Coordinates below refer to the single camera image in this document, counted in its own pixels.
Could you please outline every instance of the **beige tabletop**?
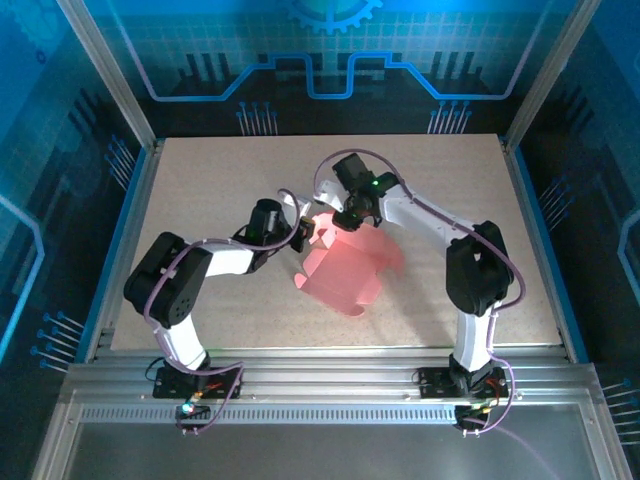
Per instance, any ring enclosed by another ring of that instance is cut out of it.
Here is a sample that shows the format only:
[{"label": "beige tabletop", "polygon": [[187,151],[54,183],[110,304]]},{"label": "beige tabletop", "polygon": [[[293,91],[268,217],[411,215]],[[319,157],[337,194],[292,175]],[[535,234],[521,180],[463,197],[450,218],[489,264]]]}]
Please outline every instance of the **beige tabletop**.
[{"label": "beige tabletop", "polygon": [[[226,238],[247,223],[257,199],[277,198],[279,187],[311,197],[317,164],[349,147],[387,156],[411,187],[449,212],[498,224],[528,295],[500,316],[496,343],[560,343],[495,135],[168,139],[134,265],[161,232]],[[365,161],[375,173],[385,171],[376,160]],[[324,170],[324,178],[332,175]],[[445,292],[444,260],[422,238],[392,224],[381,228],[402,248],[406,272],[402,278],[382,274],[383,291],[363,316],[342,316],[297,290],[293,275],[302,271],[303,256],[287,249],[255,274],[205,281],[193,311],[201,342],[207,348],[452,346],[456,311]],[[517,291],[514,284],[508,298]],[[124,302],[113,348],[149,349],[154,342],[141,316]]]}]

